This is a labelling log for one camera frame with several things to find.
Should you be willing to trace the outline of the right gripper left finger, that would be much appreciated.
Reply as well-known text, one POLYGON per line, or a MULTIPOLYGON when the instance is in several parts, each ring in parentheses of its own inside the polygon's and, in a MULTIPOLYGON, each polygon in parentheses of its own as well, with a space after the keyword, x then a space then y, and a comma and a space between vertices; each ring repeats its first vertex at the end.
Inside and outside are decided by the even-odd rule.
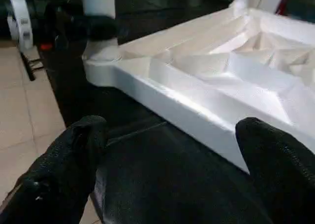
POLYGON ((16 181, 2 224, 78 224, 105 153, 107 122, 85 116, 59 135, 16 181))

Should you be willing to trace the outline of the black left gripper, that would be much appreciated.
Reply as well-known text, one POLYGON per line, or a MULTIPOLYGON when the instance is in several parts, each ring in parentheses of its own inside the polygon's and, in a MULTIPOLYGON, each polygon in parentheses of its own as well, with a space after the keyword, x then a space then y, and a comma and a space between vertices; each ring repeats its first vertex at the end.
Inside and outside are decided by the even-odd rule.
POLYGON ((81 4, 51 2, 45 8, 45 31, 54 49, 65 50, 70 43, 87 38, 95 41, 117 38, 120 28, 113 17, 85 16, 81 4))

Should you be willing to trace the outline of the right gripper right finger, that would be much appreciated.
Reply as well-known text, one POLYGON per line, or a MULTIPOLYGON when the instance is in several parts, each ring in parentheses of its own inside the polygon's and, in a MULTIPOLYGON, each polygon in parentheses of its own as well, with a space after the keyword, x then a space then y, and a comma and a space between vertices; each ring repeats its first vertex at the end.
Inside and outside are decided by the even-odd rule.
POLYGON ((235 126, 256 190, 275 224, 315 222, 315 156, 291 134, 258 118, 235 126))

